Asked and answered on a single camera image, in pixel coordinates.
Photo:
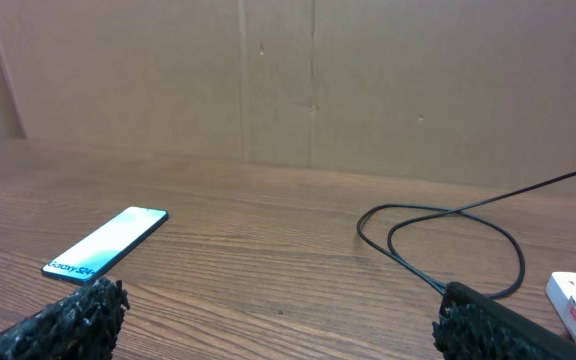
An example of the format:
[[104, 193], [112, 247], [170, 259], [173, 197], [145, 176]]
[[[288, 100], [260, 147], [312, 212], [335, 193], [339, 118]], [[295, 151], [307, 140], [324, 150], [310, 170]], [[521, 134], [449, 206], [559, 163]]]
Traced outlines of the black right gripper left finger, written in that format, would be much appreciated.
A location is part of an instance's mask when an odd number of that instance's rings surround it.
[[128, 292], [106, 277], [0, 332], [0, 360], [110, 360]]

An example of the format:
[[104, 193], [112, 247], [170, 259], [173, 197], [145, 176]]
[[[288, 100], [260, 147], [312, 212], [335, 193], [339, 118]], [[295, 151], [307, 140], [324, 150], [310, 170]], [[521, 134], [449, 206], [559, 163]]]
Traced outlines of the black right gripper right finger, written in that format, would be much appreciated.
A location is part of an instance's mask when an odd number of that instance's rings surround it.
[[576, 344], [459, 282], [447, 285], [432, 336], [446, 360], [576, 360]]

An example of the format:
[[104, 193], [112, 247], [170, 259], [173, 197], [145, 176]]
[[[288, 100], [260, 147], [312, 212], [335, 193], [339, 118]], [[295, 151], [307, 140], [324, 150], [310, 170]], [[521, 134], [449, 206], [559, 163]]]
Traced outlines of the Galaxy S24 smartphone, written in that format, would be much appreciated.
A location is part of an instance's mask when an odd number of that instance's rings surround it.
[[49, 261], [45, 277], [84, 286], [94, 283], [169, 218], [166, 210], [131, 206]]

